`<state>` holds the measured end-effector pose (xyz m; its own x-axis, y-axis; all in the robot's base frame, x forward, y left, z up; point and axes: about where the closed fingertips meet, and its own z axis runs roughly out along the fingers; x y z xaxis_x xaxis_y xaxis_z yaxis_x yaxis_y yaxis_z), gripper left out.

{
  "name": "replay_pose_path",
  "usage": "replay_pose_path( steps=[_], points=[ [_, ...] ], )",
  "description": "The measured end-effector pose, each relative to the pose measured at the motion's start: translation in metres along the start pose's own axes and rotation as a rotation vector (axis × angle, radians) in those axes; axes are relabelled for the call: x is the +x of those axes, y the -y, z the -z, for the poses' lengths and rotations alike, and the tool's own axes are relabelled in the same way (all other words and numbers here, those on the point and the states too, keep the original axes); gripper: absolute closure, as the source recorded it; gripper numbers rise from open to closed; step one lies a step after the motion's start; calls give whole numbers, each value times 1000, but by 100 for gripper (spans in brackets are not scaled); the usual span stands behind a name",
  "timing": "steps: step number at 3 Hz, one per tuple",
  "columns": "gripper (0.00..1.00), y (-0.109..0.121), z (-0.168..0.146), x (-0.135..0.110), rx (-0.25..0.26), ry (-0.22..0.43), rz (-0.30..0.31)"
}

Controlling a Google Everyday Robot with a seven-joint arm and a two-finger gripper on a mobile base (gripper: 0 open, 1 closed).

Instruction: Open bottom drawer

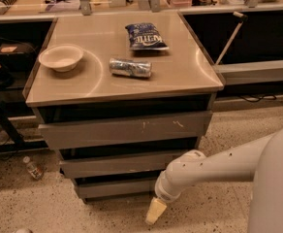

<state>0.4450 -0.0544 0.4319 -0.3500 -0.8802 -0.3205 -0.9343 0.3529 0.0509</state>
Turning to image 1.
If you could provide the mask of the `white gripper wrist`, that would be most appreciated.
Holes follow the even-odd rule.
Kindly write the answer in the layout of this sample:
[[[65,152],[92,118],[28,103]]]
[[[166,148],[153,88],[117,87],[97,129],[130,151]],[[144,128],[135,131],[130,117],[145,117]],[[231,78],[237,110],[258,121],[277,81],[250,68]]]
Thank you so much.
[[[155,183],[155,194],[158,198],[153,198],[146,213],[145,222],[153,225],[167,209],[166,203],[175,201],[181,194],[182,189],[168,179],[165,171],[162,171]]]

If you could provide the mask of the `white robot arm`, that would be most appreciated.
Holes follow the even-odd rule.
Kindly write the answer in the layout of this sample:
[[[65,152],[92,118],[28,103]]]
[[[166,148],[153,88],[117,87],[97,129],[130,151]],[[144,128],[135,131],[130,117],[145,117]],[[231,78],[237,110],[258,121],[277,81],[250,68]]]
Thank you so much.
[[[248,233],[283,233],[283,128],[206,157],[190,150],[162,171],[145,222],[153,224],[183,190],[197,183],[251,181]]]

